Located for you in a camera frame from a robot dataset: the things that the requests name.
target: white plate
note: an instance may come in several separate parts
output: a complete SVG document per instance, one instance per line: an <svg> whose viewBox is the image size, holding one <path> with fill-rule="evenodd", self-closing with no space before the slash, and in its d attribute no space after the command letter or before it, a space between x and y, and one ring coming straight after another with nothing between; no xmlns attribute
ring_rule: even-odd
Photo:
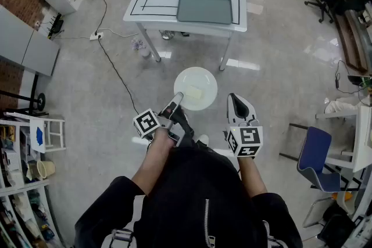
<svg viewBox="0 0 372 248"><path fill-rule="evenodd" d="M200 99L187 95L190 86L201 90ZM178 75L174 82L174 94L182 92L181 106L192 111L209 107L217 96L217 82L213 74L201 67L190 67Z"/></svg>

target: zipper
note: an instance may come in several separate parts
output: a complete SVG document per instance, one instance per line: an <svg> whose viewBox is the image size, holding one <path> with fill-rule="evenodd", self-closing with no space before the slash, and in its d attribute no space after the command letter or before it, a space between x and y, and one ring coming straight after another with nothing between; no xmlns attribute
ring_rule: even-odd
<svg viewBox="0 0 372 248"><path fill-rule="evenodd" d="M204 211L204 237L205 243L209 248L216 247L216 238L208 234L208 216L209 216L209 199L205 200L205 211Z"/></svg>

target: black jacket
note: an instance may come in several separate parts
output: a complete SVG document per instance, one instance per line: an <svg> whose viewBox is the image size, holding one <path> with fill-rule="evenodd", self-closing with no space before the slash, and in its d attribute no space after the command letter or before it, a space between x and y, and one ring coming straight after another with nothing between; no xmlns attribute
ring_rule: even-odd
<svg viewBox="0 0 372 248"><path fill-rule="evenodd" d="M135 183L117 177L76 223L76 247L100 247L111 230L124 228L132 219L136 195L143 192ZM134 236L138 247L207 247L206 233L215 237L217 248L267 247L263 220L271 236L289 248L302 247L279 195L251 199L226 157L202 149L173 149L144 200Z"/></svg>

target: white cloth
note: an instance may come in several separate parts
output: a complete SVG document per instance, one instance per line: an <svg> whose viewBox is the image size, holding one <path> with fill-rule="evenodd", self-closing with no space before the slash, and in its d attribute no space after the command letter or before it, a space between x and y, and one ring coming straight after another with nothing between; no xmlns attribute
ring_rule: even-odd
<svg viewBox="0 0 372 248"><path fill-rule="evenodd" d="M361 99L356 96L353 97L344 97L332 100L329 102L328 106L325 108L325 114L341 112L343 110L357 110L360 105L365 104L369 105L369 97Z"/></svg>

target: white box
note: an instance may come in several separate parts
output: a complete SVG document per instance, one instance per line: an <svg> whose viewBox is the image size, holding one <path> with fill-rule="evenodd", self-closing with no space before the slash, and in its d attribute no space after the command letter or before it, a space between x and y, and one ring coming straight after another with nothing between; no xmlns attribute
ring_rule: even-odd
<svg viewBox="0 0 372 248"><path fill-rule="evenodd" d="M141 138L160 127L158 118L151 109L145 110L143 113L134 117L133 125Z"/></svg>
<svg viewBox="0 0 372 248"><path fill-rule="evenodd" d="M228 147L236 157L255 157L263 145L262 126L227 127Z"/></svg>
<svg viewBox="0 0 372 248"><path fill-rule="evenodd" d="M17 152L9 149L1 149L2 159L6 162L9 171L19 170Z"/></svg>

